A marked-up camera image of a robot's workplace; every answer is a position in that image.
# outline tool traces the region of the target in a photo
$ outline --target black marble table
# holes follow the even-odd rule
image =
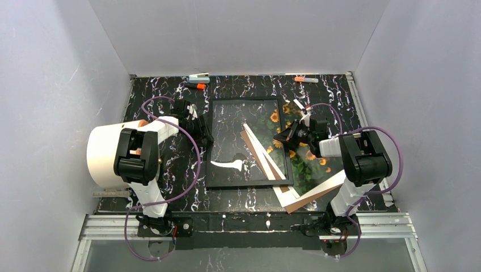
[[[294,77],[294,75],[212,76],[210,83],[203,91],[183,87],[183,84],[187,82],[187,77],[135,78],[124,121],[140,119],[151,121],[151,118],[140,109],[140,106],[146,99],[159,95],[186,99],[196,104],[197,112],[205,114],[206,117],[208,117],[207,112],[212,98],[282,96],[286,103],[294,99],[298,99],[304,105],[328,103],[339,112],[344,131],[360,127],[345,75],[309,76],[319,79],[319,83],[316,84],[297,83],[294,81]],[[154,115],[161,116],[170,105],[169,101],[157,100],[148,105],[147,109]],[[339,124],[335,122],[335,118],[328,108],[315,108],[313,118],[327,119],[331,135],[339,132]],[[160,149],[163,163],[158,185],[165,199],[168,199],[180,194],[192,182],[195,172],[193,167],[195,153],[187,137],[182,134],[166,140]],[[200,151],[202,159],[205,161],[205,149],[201,148]],[[321,169],[325,172],[330,172],[331,169],[338,171],[342,168],[340,163],[339,160],[328,160],[319,167],[322,167]],[[172,212],[285,212],[272,188],[207,189],[205,166],[206,162],[202,162],[199,181],[195,187],[183,198],[169,204]],[[338,189],[333,190],[297,212],[323,211],[337,192]],[[124,213],[132,203],[138,204],[137,202],[135,195],[129,199],[103,198],[97,213]],[[360,211],[386,211],[386,209],[381,195],[370,196],[359,208]]]

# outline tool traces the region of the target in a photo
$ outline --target sunflower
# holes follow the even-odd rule
[[[314,154],[312,154],[311,151],[308,150],[307,153],[306,153],[306,159],[314,160],[314,158],[315,158]]]
[[[271,120],[274,123],[279,122],[279,114],[277,113],[277,110],[275,110],[274,113],[271,115]]]
[[[290,112],[290,108],[289,108],[288,106],[289,106],[289,104],[285,104],[285,105],[282,106],[282,111],[283,111],[284,113],[289,113],[289,112]]]
[[[279,142],[278,140],[274,140],[274,141],[272,141],[272,143],[273,143],[274,146],[277,147],[277,148],[281,148],[281,147],[282,147],[282,143]]]

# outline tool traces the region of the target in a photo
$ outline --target purple cable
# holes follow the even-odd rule
[[[201,163],[201,160],[200,160],[200,152],[199,152],[199,147],[197,146],[196,142],[194,141],[194,139],[192,138],[192,136],[186,131],[184,130],[182,127],[172,123],[172,122],[169,122],[169,121],[166,121],[166,120],[162,120],[162,119],[159,119],[158,117],[156,117],[155,115],[153,115],[152,113],[148,112],[146,109],[145,109],[145,105],[149,102],[151,102],[152,100],[155,100],[155,99],[168,99],[168,100],[171,100],[173,101],[172,98],[170,97],[166,97],[166,96],[154,96],[150,99],[147,99],[141,106],[143,112],[145,112],[148,116],[150,116],[151,118],[153,118],[154,121],[160,121],[160,122],[163,122],[167,125],[171,125],[177,129],[179,129],[182,133],[184,133],[187,138],[192,142],[192,144],[194,145],[194,148],[195,148],[195,151],[196,151],[196,155],[197,155],[197,170],[196,170],[196,173],[195,173],[195,176],[194,176],[194,179],[191,183],[191,185],[184,191],[182,192],[182,194],[180,195],[177,195],[176,197],[172,197],[170,199],[167,199],[167,200],[164,200],[164,201],[159,201],[159,202],[151,202],[151,203],[146,203],[146,204],[143,204],[143,205],[137,205],[137,206],[133,206],[131,207],[128,211],[127,211],[127,214],[125,216],[125,223],[124,223],[124,238],[125,238],[125,242],[127,243],[127,246],[128,248],[130,249],[130,251],[132,252],[132,254],[134,254],[137,258],[139,259],[142,259],[144,261],[158,261],[158,260],[161,260],[167,256],[169,256],[174,250],[172,250],[171,252],[167,253],[166,255],[162,256],[162,257],[158,257],[158,258],[146,258],[146,257],[143,257],[141,256],[140,254],[138,254],[137,252],[135,252],[135,250],[132,248],[132,246],[130,245],[129,243],[129,240],[127,239],[127,221],[129,219],[129,214],[132,210],[134,209],[139,209],[139,208],[142,208],[142,207],[149,207],[149,206],[154,206],[154,205],[158,205],[158,204],[164,204],[164,203],[169,203],[169,202],[172,202],[172,201],[176,201],[177,199],[183,197],[184,195],[186,195],[190,190],[192,190],[192,188],[195,186],[195,184],[197,183],[197,179],[199,177],[199,174],[200,174],[200,163]]]
[[[341,123],[341,117],[339,116],[339,114],[337,113],[336,109],[329,105],[329,104],[326,104],[326,103],[317,103],[317,104],[314,104],[314,105],[311,105],[311,107],[316,107],[316,106],[328,106],[331,111],[333,112],[334,116],[337,118],[337,123],[339,124],[339,134],[342,135],[343,133],[343,124]]]
[[[355,226],[356,226],[356,229],[357,229],[357,240],[356,240],[356,243],[354,244],[354,246],[352,247],[351,250],[349,250],[349,252],[343,254],[343,255],[340,255],[339,257],[347,257],[349,255],[351,255],[351,253],[353,253],[357,246],[359,245],[359,242],[361,241],[361,228],[359,227],[359,224],[357,224],[356,221],[354,221],[353,219],[351,219],[351,217],[349,217],[349,213],[352,211],[352,209],[354,209],[354,207],[356,207],[358,204],[360,204],[368,195],[370,194],[383,194],[383,193],[387,193],[389,192],[390,190],[392,190],[394,187],[396,187],[396,185],[399,183],[399,180],[401,179],[401,175],[403,174],[403,168],[404,168],[404,156],[403,156],[403,153],[399,147],[399,143],[398,141],[396,141],[396,139],[394,139],[394,137],[389,133],[387,132],[386,130],[384,129],[381,129],[380,127],[377,127],[377,126],[365,126],[365,127],[361,127],[360,129],[356,129],[354,131],[352,131],[351,133],[358,133],[360,131],[363,131],[363,130],[366,130],[366,129],[373,129],[373,130],[378,130],[382,133],[384,133],[386,136],[388,136],[391,141],[393,142],[394,146],[396,147],[397,151],[398,151],[398,156],[399,156],[399,171],[398,171],[398,175],[396,176],[396,179],[394,180],[393,184],[391,184],[391,186],[389,186],[388,188],[384,189],[384,190],[381,190],[381,191],[374,191],[374,192],[366,192],[364,194],[364,196],[362,196],[361,198],[359,198],[358,201],[356,201],[351,207],[349,207],[346,211],[346,217],[349,219],[349,221],[351,221]]]

